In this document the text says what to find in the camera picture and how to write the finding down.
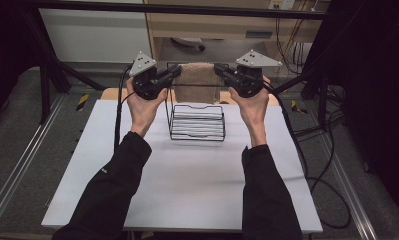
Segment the gray floor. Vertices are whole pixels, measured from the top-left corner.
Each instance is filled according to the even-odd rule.
[[[204,40],[204,43],[207,49],[200,52],[169,39],[165,40],[159,68],[165,67],[167,61],[232,63],[250,49],[265,54],[264,45],[260,41]],[[117,86],[119,72],[123,69],[121,65],[114,66],[111,71],[107,71],[106,65],[103,71],[94,64],[76,65],[76,67],[85,68],[85,71],[91,71],[89,68],[99,69],[97,70],[99,73],[89,76],[97,82],[114,87]],[[294,76],[287,74],[285,68],[280,73],[275,73],[271,69],[266,69],[264,73],[270,76],[274,85],[282,84]],[[71,82],[75,88],[80,84],[76,80]],[[36,71],[23,74],[9,98],[9,106],[0,113],[0,189],[38,127],[41,103],[39,86],[39,76]],[[292,94],[285,94],[283,97],[283,104],[289,110],[289,119],[294,129],[314,126],[309,114],[290,111],[292,99],[296,100],[300,108],[315,105],[314,101],[304,102],[298,94],[295,94],[301,88],[302,85],[298,84],[289,89],[288,93]],[[53,197],[71,158],[71,152],[76,148],[77,139],[81,136],[94,102],[100,94],[100,92],[90,93],[81,112],[75,111],[81,93],[70,93],[65,97],[56,121],[0,219],[0,235],[22,234],[26,236],[25,239],[35,239],[35,236],[39,239],[48,239],[53,233],[52,229],[40,225],[47,210],[46,203]],[[339,125],[334,130],[334,135],[336,153],[359,195],[377,236],[379,239],[399,239],[399,210],[379,178],[364,172],[362,159],[348,127]],[[327,162],[321,138],[301,142],[301,147],[309,165],[310,176],[318,175]],[[324,179],[335,188],[339,188],[333,171],[329,170]],[[318,185],[314,200],[322,219],[333,224],[345,222],[347,216],[342,202],[324,185]],[[354,221],[348,228],[342,230],[323,227],[324,233],[314,234],[314,238],[361,239]]]

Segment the white tabletop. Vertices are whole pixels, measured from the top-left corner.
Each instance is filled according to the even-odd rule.
[[[89,180],[113,154],[114,100],[98,100],[42,225],[67,224]],[[236,105],[221,105],[226,122],[224,142],[170,139],[162,104],[145,140],[152,155],[143,170],[124,228],[155,231],[240,231],[244,174],[241,153],[249,134]],[[130,127],[123,107],[121,136]],[[267,140],[276,166],[293,200],[303,233],[321,232],[296,148],[281,108],[268,107]]]

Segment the floor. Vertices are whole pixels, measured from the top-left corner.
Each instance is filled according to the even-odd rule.
[[[172,61],[226,62],[232,65],[234,59],[250,49],[266,54],[263,43],[256,40],[205,39],[204,44],[206,50],[201,52],[166,39],[158,68],[164,68],[166,62]],[[305,53],[309,49],[309,46],[307,47],[305,47]],[[121,65],[114,65],[111,68],[104,65],[103,71],[94,71],[98,67],[91,64],[74,64],[74,66],[93,80],[109,87],[117,86],[119,74],[123,69]],[[286,68],[282,68],[280,72],[264,69],[264,74],[270,77],[274,86],[295,76]],[[50,239],[53,233],[52,229],[41,227],[47,203],[53,198],[94,102],[101,95],[101,92],[93,91],[75,79],[70,79],[70,81],[73,90],[69,94],[57,94],[51,88],[52,98],[61,98],[62,106],[31,159],[30,165],[22,173],[23,177],[7,203],[6,209],[0,213],[0,239]],[[315,109],[316,101],[302,100],[299,95],[302,87],[302,84],[298,84],[280,96],[294,130],[315,126],[312,111]],[[335,88],[334,91],[342,92],[339,88]],[[82,111],[76,111],[78,102],[85,93],[89,94],[86,105]],[[300,111],[292,110],[292,100]],[[330,112],[334,112],[337,108],[336,104],[329,103]],[[0,113],[0,190],[6,184],[8,176],[18,164],[26,146],[39,128],[40,112],[39,74],[35,70],[27,71],[21,75],[9,101]],[[333,134],[335,154],[345,169],[378,239],[399,239],[399,210],[379,178],[364,171],[363,161],[356,143],[350,136],[347,123],[337,125]],[[309,136],[312,135],[298,140],[308,163],[309,176],[318,176],[328,160],[329,151],[325,145],[327,135],[307,140]],[[339,178],[333,170],[332,166],[323,179],[342,192]],[[328,187],[323,184],[317,185],[313,196],[321,219],[334,225],[347,222],[348,215],[343,202]],[[313,238],[362,239],[355,223],[352,219],[351,224],[345,229],[334,229],[323,225],[324,232],[314,234]]]

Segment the controller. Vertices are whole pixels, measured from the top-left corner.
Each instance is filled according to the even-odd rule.
[[[234,69],[228,65],[216,63],[214,70],[223,78],[227,86],[234,88],[243,98],[253,97],[263,88],[262,68],[238,65],[237,69]]]
[[[179,65],[173,65],[160,72],[156,67],[151,67],[134,76],[133,88],[139,97],[153,100],[158,97],[162,89],[171,87],[174,78],[180,74],[181,67]]]

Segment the hand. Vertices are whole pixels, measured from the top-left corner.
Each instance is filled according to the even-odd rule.
[[[249,130],[252,147],[267,144],[265,133],[265,113],[269,101],[268,91],[263,88],[259,93],[250,98],[242,98],[234,88],[229,88],[231,98],[239,105],[240,116],[242,116]]]
[[[126,81],[127,93],[131,94],[134,92],[133,89],[133,78]],[[131,130],[137,133],[141,137],[146,135],[150,125],[156,116],[156,110],[159,104],[161,104],[167,98],[167,89],[162,89],[158,97],[154,100],[145,100],[139,97],[137,94],[131,95],[127,98],[128,107],[130,108],[131,114]]]

